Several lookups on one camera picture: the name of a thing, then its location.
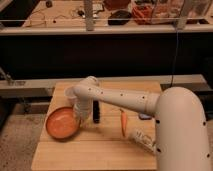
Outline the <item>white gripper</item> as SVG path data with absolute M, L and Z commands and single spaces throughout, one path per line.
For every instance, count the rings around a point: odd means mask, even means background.
M 74 104 L 74 113 L 76 117 L 85 122 L 92 112 L 92 101 L 88 99 L 77 98 Z

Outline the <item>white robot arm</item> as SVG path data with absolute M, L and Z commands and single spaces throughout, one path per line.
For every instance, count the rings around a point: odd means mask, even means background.
M 89 113 L 89 102 L 102 101 L 155 118 L 157 171 L 211 171 L 204 108 L 189 89 L 171 87 L 161 93 L 107 89 L 90 76 L 73 87 L 76 114 Z

